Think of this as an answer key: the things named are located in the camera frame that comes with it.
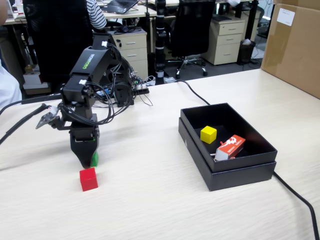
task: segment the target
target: striped shirt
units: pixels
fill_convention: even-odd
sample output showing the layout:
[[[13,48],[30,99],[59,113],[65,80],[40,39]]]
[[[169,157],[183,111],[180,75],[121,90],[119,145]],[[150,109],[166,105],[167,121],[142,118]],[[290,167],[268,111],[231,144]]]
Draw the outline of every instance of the striped shirt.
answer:
[[[96,29],[103,29],[106,24],[106,18],[102,13],[96,0],[86,0],[91,25]]]

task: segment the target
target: drawer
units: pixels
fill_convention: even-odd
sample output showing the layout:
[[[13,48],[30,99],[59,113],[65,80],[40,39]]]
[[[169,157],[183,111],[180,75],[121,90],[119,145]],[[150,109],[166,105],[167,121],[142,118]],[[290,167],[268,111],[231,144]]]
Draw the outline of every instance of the drawer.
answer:
[[[220,24],[219,36],[231,35],[231,34],[242,34],[245,29],[244,22]]]
[[[145,80],[148,77],[148,60],[129,61],[135,74]]]
[[[128,37],[117,37],[117,35],[113,35],[112,37],[119,50],[142,49],[147,47],[147,38],[145,35]]]
[[[217,45],[239,44],[241,42],[241,38],[242,38],[242,34],[218,36],[216,44]]]
[[[137,61],[147,59],[147,48],[137,48],[120,50],[121,56],[127,61]]]
[[[216,46],[214,65],[235,63],[239,48],[240,43]]]

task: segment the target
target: yellow cube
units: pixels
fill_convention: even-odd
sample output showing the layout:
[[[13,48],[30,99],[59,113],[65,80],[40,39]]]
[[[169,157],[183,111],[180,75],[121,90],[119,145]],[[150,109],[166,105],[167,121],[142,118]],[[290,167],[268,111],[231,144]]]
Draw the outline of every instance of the yellow cube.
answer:
[[[206,126],[200,132],[200,139],[207,144],[211,144],[217,138],[217,129]]]

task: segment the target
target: black box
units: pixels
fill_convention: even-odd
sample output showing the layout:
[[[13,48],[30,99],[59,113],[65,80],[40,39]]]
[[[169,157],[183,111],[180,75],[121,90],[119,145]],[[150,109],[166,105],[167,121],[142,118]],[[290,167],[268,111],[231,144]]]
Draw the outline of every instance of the black box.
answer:
[[[200,140],[206,126],[217,129],[216,140]],[[227,103],[181,110],[179,133],[210,191],[269,180],[276,167],[277,150]],[[233,135],[245,139],[235,159],[215,161],[220,141]]]

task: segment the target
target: red cube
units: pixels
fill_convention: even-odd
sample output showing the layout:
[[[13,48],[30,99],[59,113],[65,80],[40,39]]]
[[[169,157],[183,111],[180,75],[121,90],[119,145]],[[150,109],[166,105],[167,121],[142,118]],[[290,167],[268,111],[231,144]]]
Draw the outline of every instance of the red cube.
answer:
[[[80,182],[82,190],[88,191],[91,189],[96,189],[98,187],[96,170],[94,167],[84,169],[80,171]]]

